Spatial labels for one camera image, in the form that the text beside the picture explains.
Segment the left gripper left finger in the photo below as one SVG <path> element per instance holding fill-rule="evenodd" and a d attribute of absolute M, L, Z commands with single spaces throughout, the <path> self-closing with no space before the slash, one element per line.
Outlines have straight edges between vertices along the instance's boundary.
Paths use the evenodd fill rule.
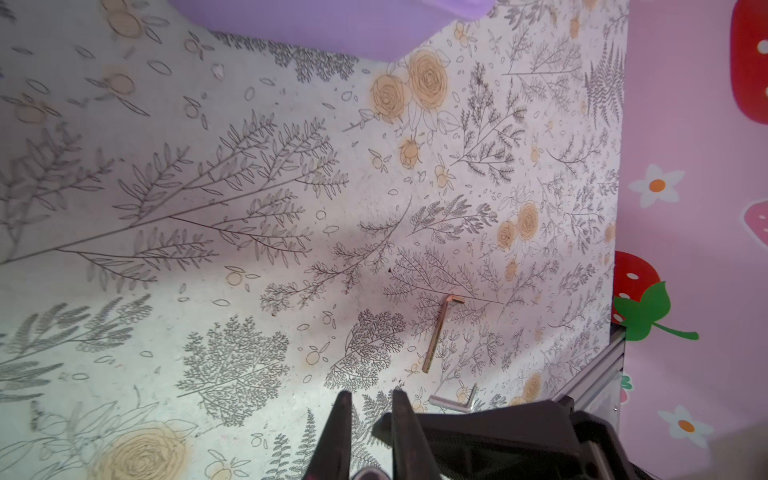
<path fill-rule="evenodd" d="M 342 390 L 336 397 L 304 480 L 348 480 L 352 444 L 352 393 Z"/>

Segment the silver hex key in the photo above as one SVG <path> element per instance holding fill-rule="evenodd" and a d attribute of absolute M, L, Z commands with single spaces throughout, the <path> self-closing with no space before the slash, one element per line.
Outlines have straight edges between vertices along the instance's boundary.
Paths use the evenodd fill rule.
<path fill-rule="evenodd" d="M 437 408 L 449 410 L 458 413 L 472 413 L 474 410 L 474 401 L 477 394 L 477 385 L 466 387 L 461 384 L 455 395 L 451 398 L 431 395 L 428 403 Z"/>

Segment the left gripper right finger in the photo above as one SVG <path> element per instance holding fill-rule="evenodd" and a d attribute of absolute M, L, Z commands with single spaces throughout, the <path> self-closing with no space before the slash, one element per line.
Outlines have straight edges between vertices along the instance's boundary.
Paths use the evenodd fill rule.
<path fill-rule="evenodd" d="M 440 480 L 440 470 L 407 394 L 392 395 L 391 438 L 393 478 Z"/>

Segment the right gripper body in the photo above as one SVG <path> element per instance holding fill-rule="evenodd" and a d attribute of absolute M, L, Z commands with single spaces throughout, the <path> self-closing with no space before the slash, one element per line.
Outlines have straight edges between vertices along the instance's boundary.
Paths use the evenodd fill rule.
<path fill-rule="evenodd" d="M 416 414 L 441 479 L 645 479 L 613 427 L 552 401 L 464 415 Z M 372 434 L 392 448 L 392 412 Z"/>

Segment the red hex key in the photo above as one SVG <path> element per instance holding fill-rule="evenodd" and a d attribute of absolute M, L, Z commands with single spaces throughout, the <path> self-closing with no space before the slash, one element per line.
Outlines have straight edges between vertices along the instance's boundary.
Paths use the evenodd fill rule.
<path fill-rule="evenodd" d="M 439 344 L 440 336 L 441 336 L 441 333 L 445 324 L 445 320 L 448 314 L 448 310 L 453 304 L 464 304 L 464 303 L 465 303 L 465 298 L 456 296 L 456 295 L 449 295 L 444 300 L 439 310 L 435 329 L 433 331 L 433 335 L 430 340 L 430 344 L 424 359 L 424 363 L 422 364 L 423 373 L 428 373 L 431 369 L 433 359 L 437 350 L 437 346 Z"/>

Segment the purple plastic tool box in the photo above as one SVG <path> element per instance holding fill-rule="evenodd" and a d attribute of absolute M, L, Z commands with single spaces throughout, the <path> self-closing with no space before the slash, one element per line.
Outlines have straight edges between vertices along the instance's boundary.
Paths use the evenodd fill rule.
<path fill-rule="evenodd" d="M 489 0 L 178 0 L 209 30 L 358 58 L 393 62 L 450 23 L 476 21 Z"/>

